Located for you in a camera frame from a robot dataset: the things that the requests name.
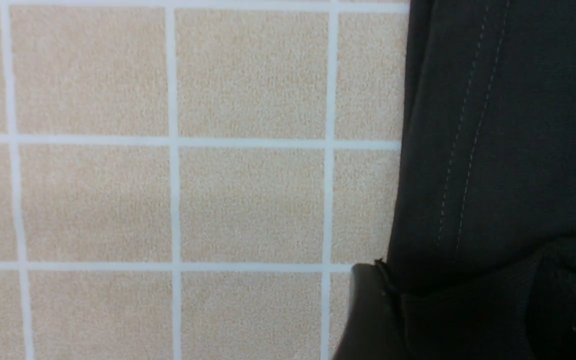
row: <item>tile wall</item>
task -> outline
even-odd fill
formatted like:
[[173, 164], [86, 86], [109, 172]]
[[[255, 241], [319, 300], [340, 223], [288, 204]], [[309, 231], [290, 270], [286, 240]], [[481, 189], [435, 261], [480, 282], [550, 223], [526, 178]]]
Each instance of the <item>tile wall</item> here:
[[0, 360], [326, 360], [387, 250], [409, 5], [0, 2]]

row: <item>white stitching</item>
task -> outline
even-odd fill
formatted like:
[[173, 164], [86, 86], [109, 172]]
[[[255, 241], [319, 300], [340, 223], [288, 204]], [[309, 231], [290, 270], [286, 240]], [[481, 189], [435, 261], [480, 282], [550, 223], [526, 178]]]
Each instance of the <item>white stitching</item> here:
[[486, 20], [488, 16], [489, 6], [486, 5], [486, 9], [484, 11], [484, 18], [481, 22], [481, 31], [479, 33], [479, 39], [477, 41], [477, 49], [475, 50], [475, 56], [472, 60], [472, 68], [470, 69], [470, 73], [468, 75], [468, 85], [466, 86], [466, 94], [463, 96], [463, 102], [461, 104], [461, 114], [459, 114], [459, 123], [457, 125], [457, 134], [454, 137], [454, 141], [452, 142], [452, 148], [450, 150], [450, 160], [448, 160], [448, 170], [446, 171], [446, 180], [445, 184], [443, 185], [443, 196], [441, 198], [441, 217], [439, 217], [439, 231], [437, 235], [437, 243], [436, 246], [439, 246], [439, 243], [442, 239], [442, 230], [444, 228], [444, 210], [446, 208], [446, 195], [448, 194], [448, 180], [450, 179], [451, 171], [453, 169], [453, 158], [455, 157], [455, 146], [457, 146], [457, 140], [459, 140], [459, 134], [462, 131], [462, 123], [464, 122], [464, 114], [466, 112], [466, 104], [468, 102], [468, 97], [471, 93], [471, 84], [473, 84], [473, 75], [475, 73], [475, 68], [477, 64], [477, 59], [480, 56], [480, 48], [482, 48], [482, 39], [484, 39], [484, 30], [486, 29]]
[[484, 116], [486, 115], [486, 109], [489, 105], [490, 100], [490, 90], [492, 89], [492, 83], [495, 79], [495, 73], [497, 72], [499, 63], [499, 53], [501, 50], [501, 44], [504, 42], [504, 35], [506, 34], [506, 19], [508, 18], [508, 8], [510, 7], [510, 0], [506, 0], [505, 9], [503, 10], [503, 23], [501, 25], [501, 35], [499, 36], [499, 42], [496, 44], [496, 52], [494, 55], [494, 64], [492, 72], [490, 73], [490, 79], [488, 80], [488, 86], [486, 89], [486, 98], [484, 100], [484, 107], [481, 110], [481, 116], [477, 123], [477, 131], [475, 132], [475, 137], [472, 141], [472, 148], [470, 149], [470, 159], [468, 160], [468, 174], [466, 175], [466, 185], [463, 188], [463, 198], [461, 199], [461, 212], [459, 214], [459, 229], [457, 230], [457, 246], [454, 249], [454, 256], [457, 257], [459, 251], [459, 244], [462, 239], [462, 225], [464, 224], [464, 208], [466, 207], [466, 193], [468, 192], [468, 180], [471, 178], [471, 173], [473, 170], [473, 157], [475, 155], [475, 148], [477, 146], [477, 139], [480, 136], [480, 130], [482, 129], [482, 122]]

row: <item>stitching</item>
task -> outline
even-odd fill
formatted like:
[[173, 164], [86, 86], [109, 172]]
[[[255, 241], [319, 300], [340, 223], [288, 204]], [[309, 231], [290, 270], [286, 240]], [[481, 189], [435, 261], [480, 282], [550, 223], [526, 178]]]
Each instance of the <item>stitching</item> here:
[[484, 107], [481, 110], [481, 116], [477, 123], [477, 131], [475, 132], [475, 137], [472, 141], [472, 148], [470, 149], [470, 159], [468, 160], [468, 174], [466, 175], [466, 185], [463, 188], [463, 198], [461, 199], [461, 212], [459, 214], [459, 229], [457, 230], [457, 246], [455, 247], [454, 255], [457, 257], [459, 251], [459, 244], [462, 239], [462, 225], [464, 224], [464, 208], [466, 207], [466, 193], [468, 192], [468, 181], [471, 178], [471, 173], [473, 172], [473, 157], [475, 155], [475, 148], [477, 147], [477, 140], [480, 136], [480, 130], [482, 129], [482, 122], [484, 116], [486, 115], [486, 109], [489, 105], [490, 100], [490, 90], [492, 89], [493, 80], [495, 79], [495, 74], [497, 73], [497, 68], [499, 64], [499, 53], [501, 50], [501, 45], [504, 42], [504, 35], [506, 34], [506, 20], [508, 19], [508, 9], [510, 7], [510, 0], [506, 0], [505, 9], [503, 9], [503, 23], [501, 25], [501, 35], [499, 36], [499, 41], [496, 44], [496, 51], [494, 55], [494, 64], [492, 67], [492, 72], [490, 73], [490, 79], [488, 80], [488, 85], [486, 89], [486, 98], [484, 100]]
[[489, 5], [486, 5], [484, 10], [484, 18], [481, 22], [481, 31], [479, 32], [479, 38], [477, 41], [477, 49], [475, 50], [475, 55], [472, 60], [472, 68], [468, 74], [468, 85], [466, 86], [466, 94], [463, 96], [463, 101], [461, 104], [461, 113], [459, 114], [459, 122], [457, 124], [457, 134], [454, 136], [452, 142], [452, 148], [450, 149], [450, 160], [448, 160], [448, 170], [446, 171], [446, 180], [443, 185], [443, 196], [441, 197], [441, 216], [439, 217], [439, 231], [437, 235], [436, 246], [442, 239], [442, 230], [444, 228], [444, 214], [446, 209], [446, 195], [448, 194], [448, 180], [450, 180], [450, 175], [453, 170], [453, 158], [455, 158], [455, 146], [457, 146], [457, 140], [459, 140], [459, 134], [462, 131], [462, 123], [464, 122], [464, 114], [466, 113], [466, 104], [468, 103], [468, 98], [471, 93], [471, 84], [473, 84], [473, 75], [475, 73], [475, 68], [477, 65], [477, 59], [480, 57], [480, 49], [482, 48], [482, 39], [484, 39], [484, 30], [486, 29], [486, 20], [488, 18]]

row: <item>dark fabric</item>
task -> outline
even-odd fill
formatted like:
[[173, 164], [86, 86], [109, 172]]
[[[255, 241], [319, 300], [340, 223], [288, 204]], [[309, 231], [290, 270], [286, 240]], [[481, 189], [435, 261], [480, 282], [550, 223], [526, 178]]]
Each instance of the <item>dark fabric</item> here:
[[576, 0], [412, 0], [405, 91], [407, 356], [576, 359]]

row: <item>seam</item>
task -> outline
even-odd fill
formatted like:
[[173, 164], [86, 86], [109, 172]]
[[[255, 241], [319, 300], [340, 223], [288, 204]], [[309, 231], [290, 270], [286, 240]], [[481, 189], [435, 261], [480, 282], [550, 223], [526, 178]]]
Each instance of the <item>seam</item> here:
[[463, 96], [463, 101], [461, 103], [461, 113], [459, 114], [459, 122], [457, 123], [457, 133], [452, 141], [452, 148], [450, 149], [450, 159], [448, 160], [448, 170], [446, 170], [446, 179], [443, 185], [443, 195], [441, 196], [441, 215], [439, 216], [439, 231], [437, 234], [436, 246], [439, 246], [442, 239], [442, 230], [444, 228], [444, 215], [446, 210], [446, 195], [448, 194], [448, 180], [450, 180], [450, 175], [453, 170], [453, 159], [455, 158], [455, 146], [457, 146], [457, 141], [459, 140], [459, 134], [462, 132], [462, 123], [464, 123], [464, 114], [466, 114], [466, 104], [468, 103], [468, 98], [471, 93], [471, 85], [473, 84], [473, 75], [475, 73], [475, 68], [477, 67], [477, 60], [480, 57], [480, 49], [482, 48], [482, 40], [484, 39], [484, 32], [486, 30], [486, 21], [488, 18], [489, 5], [486, 5], [484, 10], [484, 18], [481, 21], [481, 30], [479, 32], [479, 37], [477, 40], [477, 48], [475, 50], [475, 55], [472, 60], [472, 67], [470, 68], [470, 73], [468, 74], [468, 84], [466, 85], [466, 94]]
[[508, 20], [508, 9], [510, 7], [510, 0], [506, 0], [505, 2], [505, 9], [503, 9], [503, 23], [501, 25], [501, 34], [499, 36], [499, 41], [496, 44], [496, 51], [494, 52], [494, 64], [492, 67], [492, 71], [490, 73], [490, 78], [488, 80], [488, 85], [486, 89], [486, 98], [484, 100], [484, 107], [481, 110], [481, 116], [479, 117], [479, 121], [477, 123], [477, 130], [475, 132], [475, 137], [472, 141], [472, 148], [470, 149], [470, 159], [468, 160], [468, 173], [466, 174], [466, 184], [463, 188], [463, 197], [461, 199], [461, 211], [459, 213], [459, 228], [457, 230], [457, 246], [454, 249], [455, 258], [457, 257], [457, 253], [459, 251], [459, 245], [462, 239], [462, 225], [464, 225], [464, 208], [466, 207], [466, 194], [468, 193], [468, 182], [471, 178], [471, 174], [473, 173], [473, 157], [475, 155], [475, 148], [477, 148], [477, 140], [480, 137], [480, 132], [482, 130], [482, 123], [484, 120], [484, 116], [486, 116], [486, 110], [488, 108], [490, 102], [490, 91], [492, 89], [492, 84], [495, 79], [495, 75], [497, 73], [498, 64], [499, 64], [499, 53], [501, 52], [501, 45], [504, 42], [504, 36], [506, 34], [506, 23]]

